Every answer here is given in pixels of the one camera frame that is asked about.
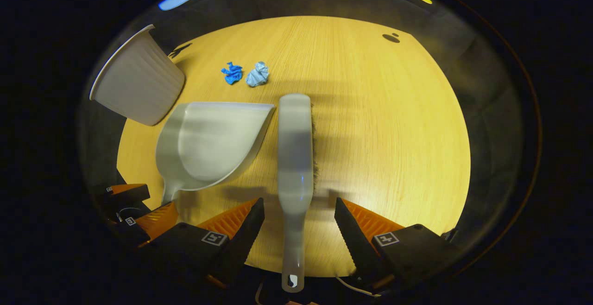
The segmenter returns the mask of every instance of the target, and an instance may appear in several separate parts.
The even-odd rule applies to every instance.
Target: wooden table
[[[382,36],[392,33],[399,43]],[[284,94],[311,97],[318,174],[305,222],[305,275],[354,271],[333,218],[336,197],[404,226],[422,223],[438,235],[455,227],[470,178],[467,130],[449,82],[413,36],[359,20],[290,16],[230,26],[188,43],[173,59],[187,77],[177,103],[277,106]],[[269,66],[268,83],[250,88],[246,75],[260,60]],[[220,72],[230,61],[244,70],[232,86]],[[128,119],[117,159],[128,183],[148,184],[151,198],[145,203],[151,209],[163,193],[155,147],[164,122],[150,127]],[[265,222],[246,264],[280,272],[277,139],[276,111],[242,176],[195,193],[182,191],[177,206],[180,220],[197,224],[263,197]]]

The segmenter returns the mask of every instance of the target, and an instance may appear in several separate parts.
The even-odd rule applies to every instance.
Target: crumpled paper
[[[243,72],[241,72],[242,67],[239,65],[233,65],[233,62],[228,62],[227,64],[228,70],[222,69],[221,72],[227,75],[224,77],[225,81],[229,85],[232,85],[233,83],[241,80],[241,77],[243,77]]]
[[[251,87],[263,85],[265,82],[267,82],[268,74],[269,73],[267,72],[267,66],[265,66],[265,63],[257,62],[256,68],[247,75],[247,85]]]

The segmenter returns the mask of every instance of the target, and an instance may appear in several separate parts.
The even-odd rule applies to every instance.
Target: white dustpan
[[[176,106],[157,141],[162,204],[179,190],[198,191],[241,174],[258,154],[273,109],[236,102]]]

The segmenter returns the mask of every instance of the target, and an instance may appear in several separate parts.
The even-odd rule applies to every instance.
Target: brush handle
[[[304,225],[313,198],[311,99],[288,94],[278,106],[278,199],[284,213],[282,289],[303,289]]]

